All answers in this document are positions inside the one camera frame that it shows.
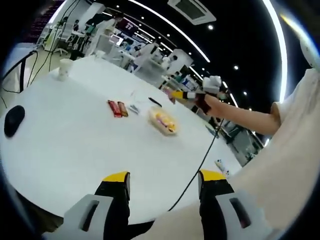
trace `candy bar wrapper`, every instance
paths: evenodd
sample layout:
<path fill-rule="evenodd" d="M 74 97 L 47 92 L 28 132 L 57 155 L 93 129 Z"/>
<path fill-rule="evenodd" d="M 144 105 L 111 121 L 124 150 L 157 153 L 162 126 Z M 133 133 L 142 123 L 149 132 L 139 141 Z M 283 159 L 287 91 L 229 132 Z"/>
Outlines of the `candy bar wrapper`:
<path fill-rule="evenodd" d="M 119 106 L 121 115 L 122 115 L 123 117 L 128 117 L 129 114 L 128 114 L 128 111 L 127 111 L 127 109 L 126 109 L 125 104 L 124 104 L 123 102 L 121 102 L 121 101 L 118 101 L 118 106 Z"/>
<path fill-rule="evenodd" d="M 115 118 L 122 118 L 121 111 L 119 109 L 118 104 L 116 104 L 114 101 L 108 100 L 108 104 L 113 112 L 113 115 Z"/>

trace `wall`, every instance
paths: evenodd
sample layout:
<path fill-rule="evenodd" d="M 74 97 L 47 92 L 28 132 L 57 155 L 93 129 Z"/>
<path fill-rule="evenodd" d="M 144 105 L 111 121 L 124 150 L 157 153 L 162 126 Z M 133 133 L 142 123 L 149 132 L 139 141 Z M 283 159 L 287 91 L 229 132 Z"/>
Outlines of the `wall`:
<path fill-rule="evenodd" d="M 63 15 L 65 17 L 68 16 L 68 23 L 72 23 L 73 24 L 77 19 L 79 20 L 84 15 L 84 13 L 90 8 L 90 4 L 87 3 L 85 0 L 79 0 L 79 2 L 76 1 L 70 7 L 70 5 L 74 1 L 75 0 L 65 0 L 65 3 L 63 3 L 63 5 L 61 5 L 62 7 L 58 8 L 57 11 L 59 11 L 59 12 L 56 15 L 56 17 L 54 18 L 54 20 L 52 21 L 52 19 L 51 19 L 49 22 L 52 22 L 53 24 L 56 24 L 57 22 L 59 22 L 62 19 Z"/>
<path fill-rule="evenodd" d="M 81 18 L 79 19 L 80 30 L 85 29 L 86 22 L 89 19 L 92 19 L 96 14 L 101 14 L 105 9 L 106 7 L 101 3 L 92 3 L 92 5 L 86 9 L 86 11 L 82 14 Z"/>
<path fill-rule="evenodd" d="M 176 55 L 178 57 L 177 61 L 174 61 L 171 63 L 171 67 L 167 71 L 168 74 L 174 74 L 175 72 L 179 72 L 181 68 L 186 65 L 187 67 L 190 67 L 193 63 L 193 59 L 185 53 L 182 49 L 175 49 L 173 52 L 169 55 L 169 57 Z"/>

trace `black computer mouse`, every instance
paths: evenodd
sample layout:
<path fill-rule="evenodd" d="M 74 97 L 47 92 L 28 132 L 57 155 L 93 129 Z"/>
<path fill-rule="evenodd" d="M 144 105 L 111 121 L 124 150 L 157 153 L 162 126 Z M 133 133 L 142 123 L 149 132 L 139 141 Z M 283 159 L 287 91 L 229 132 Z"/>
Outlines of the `black computer mouse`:
<path fill-rule="evenodd" d="M 25 118 L 25 109 L 23 106 L 15 106 L 10 109 L 5 115 L 4 119 L 4 134 L 11 138 L 15 135 L 22 120 Z"/>

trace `person's arm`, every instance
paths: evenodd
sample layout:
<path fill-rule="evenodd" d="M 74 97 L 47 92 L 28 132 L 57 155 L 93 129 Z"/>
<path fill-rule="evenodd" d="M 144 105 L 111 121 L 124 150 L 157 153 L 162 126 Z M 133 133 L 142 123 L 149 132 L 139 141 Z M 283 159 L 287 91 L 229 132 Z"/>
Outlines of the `person's arm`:
<path fill-rule="evenodd" d="M 216 97 L 208 94 L 204 100 L 211 107 L 208 115 L 229 120 L 259 134 L 273 135 L 281 125 L 279 109 L 275 103 L 271 107 L 271 113 L 268 114 L 237 108 L 220 102 Z"/>

